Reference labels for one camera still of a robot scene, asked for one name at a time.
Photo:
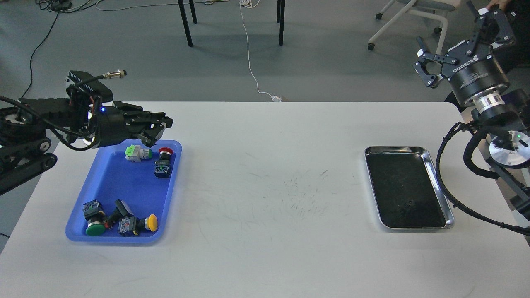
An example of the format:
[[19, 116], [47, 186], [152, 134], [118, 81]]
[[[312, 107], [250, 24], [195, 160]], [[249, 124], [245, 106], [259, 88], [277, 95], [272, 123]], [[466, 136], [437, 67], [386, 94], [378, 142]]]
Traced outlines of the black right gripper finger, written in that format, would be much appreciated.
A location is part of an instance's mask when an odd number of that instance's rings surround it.
[[414, 63], [414, 69], [420, 79], [427, 87], [436, 88], [443, 79], [447, 80], [452, 90], [458, 90], [458, 81], [455, 78], [454, 69], [458, 67], [459, 55], [455, 49], [457, 44], [451, 47], [445, 54], [432, 53], [422, 37], [417, 37], [419, 51], [418, 59]]
[[475, 26], [466, 41], [466, 56], [477, 55], [486, 47], [494, 56], [517, 56], [517, 1], [489, 0], [483, 8], [466, 1]]

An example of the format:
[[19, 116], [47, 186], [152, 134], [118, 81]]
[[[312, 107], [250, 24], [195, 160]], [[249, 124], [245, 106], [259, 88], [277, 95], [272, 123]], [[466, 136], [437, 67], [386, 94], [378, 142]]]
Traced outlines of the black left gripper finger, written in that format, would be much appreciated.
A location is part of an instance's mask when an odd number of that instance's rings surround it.
[[140, 140], [147, 147], [153, 147], [164, 133], [167, 124], [130, 124], [129, 139]]
[[112, 105], [117, 108], [118, 115], [120, 115], [125, 125], [144, 125], [153, 128], [155, 125], [163, 125], [166, 128], [171, 128], [173, 119], [166, 116], [165, 113], [152, 113], [144, 110], [143, 107], [125, 103], [121, 101], [114, 101]]

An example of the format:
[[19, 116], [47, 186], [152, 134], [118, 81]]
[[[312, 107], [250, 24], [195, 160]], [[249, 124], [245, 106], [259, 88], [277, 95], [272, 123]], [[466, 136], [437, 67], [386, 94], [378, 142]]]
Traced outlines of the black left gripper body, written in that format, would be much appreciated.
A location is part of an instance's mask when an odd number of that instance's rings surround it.
[[95, 109], [91, 117], [94, 129], [94, 148], [117, 145], [128, 139], [138, 139], [138, 132], [133, 132], [130, 116], [139, 113], [140, 106], [103, 106]]

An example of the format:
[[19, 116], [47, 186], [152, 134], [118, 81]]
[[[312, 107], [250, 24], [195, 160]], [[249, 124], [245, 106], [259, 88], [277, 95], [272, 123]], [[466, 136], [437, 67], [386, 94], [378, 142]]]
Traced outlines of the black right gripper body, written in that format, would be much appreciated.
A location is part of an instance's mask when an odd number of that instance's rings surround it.
[[498, 59], [492, 50], [479, 50], [471, 57], [465, 56], [462, 50], [447, 51], [447, 56], [459, 58], [457, 66], [445, 70], [452, 92], [445, 98], [457, 108], [472, 106], [471, 97], [486, 89], [494, 87], [499, 93], [505, 92], [511, 84]]

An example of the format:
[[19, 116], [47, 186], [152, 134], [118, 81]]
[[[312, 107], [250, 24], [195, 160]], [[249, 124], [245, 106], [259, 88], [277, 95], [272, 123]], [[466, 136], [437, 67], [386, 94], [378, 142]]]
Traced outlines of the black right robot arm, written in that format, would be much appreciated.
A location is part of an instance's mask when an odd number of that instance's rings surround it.
[[462, 107], [472, 107], [473, 120], [456, 123], [443, 138], [435, 164], [436, 179], [443, 193], [455, 208], [522, 235], [528, 228], [489, 219], [457, 200], [445, 187], [440, 174], [441, 155], [451, 138], [460, 131], [469, 131], [472, 138], [463, 154], [464, 164], [473, 173], [486, 178], [504, 180], [515, 191], [511, 203], [524, 218], [529, 218], [529, 188], [517, 181], [510, 168], [529, 167], [529, 97], [521, 89], [505, 94], [509, 81], [494, 56], [494, 49], [514, 44], [511, 25], [500, 9], [476, 10], [475, 28], [469, 40], [455, 45], [444, 55], [430, 53], [422, 38], [414, 69], [427, 87], [437, 87], [446, 79]]

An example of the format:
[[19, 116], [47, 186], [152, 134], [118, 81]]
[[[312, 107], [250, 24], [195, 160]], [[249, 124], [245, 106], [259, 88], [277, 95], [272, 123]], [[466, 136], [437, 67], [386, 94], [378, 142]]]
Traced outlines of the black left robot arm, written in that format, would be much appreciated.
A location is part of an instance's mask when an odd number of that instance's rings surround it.
[[173, 119], [165, 113], [152, 113], [143, 107], [115, 101], [112, 91], [101, 79], [122, 78], [125, 70], [93, 76], [71, 70], [66, 78], [66, 98], [1, 97], [11, 104], [1, 109], [0, 190], [5, 194], [52, 168], [58, 158], [48, 152], [51, 131], [61, 143], [84, 139], [83, 148], [109, 147], [127, 139], [138, 139], [153, 147], [170, 128]]

